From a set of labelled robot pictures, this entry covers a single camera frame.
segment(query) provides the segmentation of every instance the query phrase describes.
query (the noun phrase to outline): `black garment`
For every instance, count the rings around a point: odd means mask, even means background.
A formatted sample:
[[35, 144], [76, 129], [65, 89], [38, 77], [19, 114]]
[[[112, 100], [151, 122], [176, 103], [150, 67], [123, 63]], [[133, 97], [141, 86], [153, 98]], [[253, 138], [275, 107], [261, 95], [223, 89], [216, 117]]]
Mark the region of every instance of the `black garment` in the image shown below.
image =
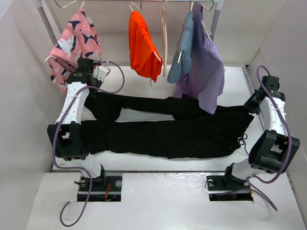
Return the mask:
[[[243, 106], [218, 106], [211, 115], [194, 99], [152, 99], [97, 93], [85, 106], [97, 121], [83, 121], [92, 154], [110, 150], [166, 158], [215, 158], [238, 149], [253, 120]], [[122, 108], [171, 114], [176, 121], [114, 122]]]

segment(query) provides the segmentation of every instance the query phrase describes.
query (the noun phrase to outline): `blue garment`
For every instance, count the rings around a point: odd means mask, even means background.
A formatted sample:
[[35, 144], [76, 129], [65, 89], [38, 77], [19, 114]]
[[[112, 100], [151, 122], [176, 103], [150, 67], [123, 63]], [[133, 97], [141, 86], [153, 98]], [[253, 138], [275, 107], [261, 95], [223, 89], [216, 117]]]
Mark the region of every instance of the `blue garment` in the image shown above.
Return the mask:
[[[169, 70], [167, 76], [167, 81], [169, 83], [177, 82], [181, 72], [187, 74], [191, 69], [193, 30], [194, 30], [193, 12], [190, 11], [186, 16], [184, 24], [182, 25], [182, 31], [180, 39], [178, 41], [178, 47], [174, 55], [171, 69]], [[182, 54], [180, 61], [178, 63], [180, 52], [182, 52]]]
[[194, 35], [192, 67], [188, 74], [181, 72], [174, 97], [182, 98], [185, 93], [198, 99], [204, 111], [214, 114], [217, 97], [223, 93], [224, 64], [214, 42], [205, 35], [202, 25], [202, 6], [196, 2], [193, 7]]

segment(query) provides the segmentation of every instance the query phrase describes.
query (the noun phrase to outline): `pink garment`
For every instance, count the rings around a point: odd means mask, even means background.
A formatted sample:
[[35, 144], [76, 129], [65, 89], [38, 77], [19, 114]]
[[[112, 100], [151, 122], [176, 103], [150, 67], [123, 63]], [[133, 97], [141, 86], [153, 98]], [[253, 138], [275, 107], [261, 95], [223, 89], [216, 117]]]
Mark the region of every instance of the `pink garment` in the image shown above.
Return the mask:
[[80, 8], [72, 16], [49, 55], [51, 81], [64, 92], [67, 90], [66, 80], [76, 71], [79, 58], [101, 61], [100, 39], [84, 9]]

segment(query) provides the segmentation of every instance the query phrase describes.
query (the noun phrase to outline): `drawstring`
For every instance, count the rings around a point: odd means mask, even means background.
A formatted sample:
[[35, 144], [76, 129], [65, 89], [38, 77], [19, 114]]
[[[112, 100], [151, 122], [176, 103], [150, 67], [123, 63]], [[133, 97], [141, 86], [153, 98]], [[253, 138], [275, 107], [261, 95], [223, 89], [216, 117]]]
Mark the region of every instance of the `drawstring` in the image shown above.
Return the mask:
[[245, 140], [247, 140], [248, 135], [246, 133], [244, 133], [240, 138], [238, 138], [238, 143], [240, 146], [244, 146], [244, 150], [246, 152], [246, 154], [249, 156], [248, 151], [246, 150], [246, 142]]

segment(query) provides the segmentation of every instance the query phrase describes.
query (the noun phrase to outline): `clothes rack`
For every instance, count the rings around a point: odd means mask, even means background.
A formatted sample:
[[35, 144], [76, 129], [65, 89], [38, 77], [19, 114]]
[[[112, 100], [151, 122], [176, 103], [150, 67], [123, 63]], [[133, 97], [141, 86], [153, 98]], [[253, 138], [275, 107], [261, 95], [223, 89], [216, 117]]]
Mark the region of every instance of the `clothes rack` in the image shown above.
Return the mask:
[[[43, 8], [42, 0], [33, 0], [35, 6], [37, 7], [37, 10], [39, 12], [39, 15], [47, 29], [47, 32], [49, 34], [49, 37], [52, 41], [52, 43], [55, 45], [57, 43], [57, 38], [54, 35], [54, 32], [51, 28], [49, 19], [46, 16], [45, 10]], [[131, 1], [131, 0], [85, 0], [85, 1]], [[142, 0], [142, 2], [164, 2], [165, 0]], [[217, 27], [217, 22], [220, 16], [220, 11], [223, 7], [224, 0], [167, 0], [167, 2], [214, 2], [215, 4], [215, 10], [214, 10], [214, 15], [213, 15], [213, 20], [211, 24], [211, 29], [210, 29], [210, 38], [213, 41], [216, 27]]]

